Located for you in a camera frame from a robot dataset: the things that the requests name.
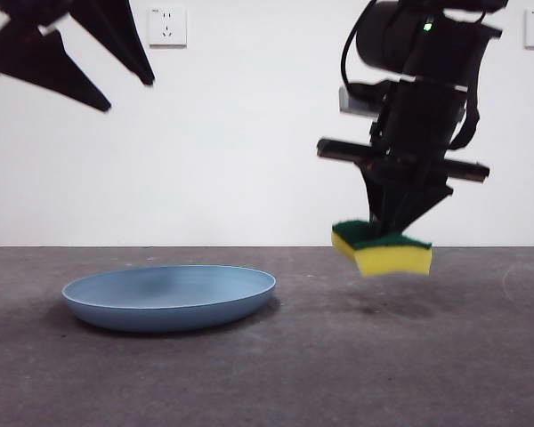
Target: floor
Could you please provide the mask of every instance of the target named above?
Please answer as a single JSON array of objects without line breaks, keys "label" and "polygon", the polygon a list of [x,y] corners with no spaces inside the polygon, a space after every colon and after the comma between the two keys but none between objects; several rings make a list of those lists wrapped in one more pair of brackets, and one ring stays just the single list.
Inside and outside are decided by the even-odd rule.
[{"label": "floor", "polygon": [[[265,270],[276,297],[188,334],[96,329],[61,300],[107,270]],[[329,248],[0,249],[0,427],[534,427],[534,248],[434,250],[361,278]]]}]

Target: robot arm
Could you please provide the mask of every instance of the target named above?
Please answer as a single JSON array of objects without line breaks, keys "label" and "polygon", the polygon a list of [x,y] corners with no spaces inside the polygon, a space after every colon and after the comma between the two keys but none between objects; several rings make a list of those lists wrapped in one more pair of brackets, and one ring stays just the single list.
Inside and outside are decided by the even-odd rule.
[{"label": "robot arm", "polygon": [[[484,181],[489,169],[445,159],[465,147],[479,120],[477,85],[489,41],[501,31],[448,18],[445,8],[495,12],[507,0],[371,0],[348,37],[342,74],[351,103],[377,114],[370,146],[323,139],[319,156],[353,162],[362,172],[375,238],[402,233],[450,196],[447,179]],[[362,60],[401,77],[377,85],[352,83],[345,55],[356,37]],[[453,139],[466,106],[466,120]]]},{"label": "robot arm", "polygon": [[69,14],[145,85],[154,81],[128,0],[0,0],[0,10],[10,16],[0,29],[0,73],[107,111],[109,101],[66,54],[60,32],[39,29]]}]

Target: yellow sponge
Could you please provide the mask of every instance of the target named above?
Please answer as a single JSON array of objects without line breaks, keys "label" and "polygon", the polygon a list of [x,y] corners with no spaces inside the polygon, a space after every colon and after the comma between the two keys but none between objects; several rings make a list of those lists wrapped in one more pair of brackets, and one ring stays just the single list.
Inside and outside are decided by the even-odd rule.
[{"label": "yellow sponge", "polygon": [[332,245],[346,258],[356,262],[362,276],[377,276],[397,271],[428,275],[432,261],[431,245],[390,234],[368,239],[367,222],[342,222],[333,227]]}]

